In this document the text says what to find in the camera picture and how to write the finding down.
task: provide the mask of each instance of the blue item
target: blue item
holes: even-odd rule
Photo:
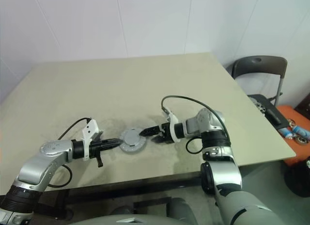
[[[310,140],[310,131],[307,131],[306,129],[303,129],[302,127],[299,126],[294,126],[292,130],[294,133],[297,133],[300,136]]]
[[[286,139],[293,138],[293,133],[286,127],[278,129],[278,132]]]

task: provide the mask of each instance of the beige tabletop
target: beige tabletop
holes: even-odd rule
[[[43,143],[57,139],[79,118],[96,119],[105,138],[119,137],[132,126],[165,122],[160,100],[169,94],[195,98],[223,113],[238,165],[295,155],[210,53],[46,63],[34,68],[1,104],[0,194]],[[179,120],[201,109],[182,99],[165,103]],[[64,138],[80,139],[84,125]],[[148,140],[143,151],[131,155],[119,147],[107,150],[101,153],[102,168],[95,159],[74,160],[66,188],[199,171],[202,156],[187,153],[185,142],[159,145]],[[64,183],[67,177],[60,169],[53,182]]]

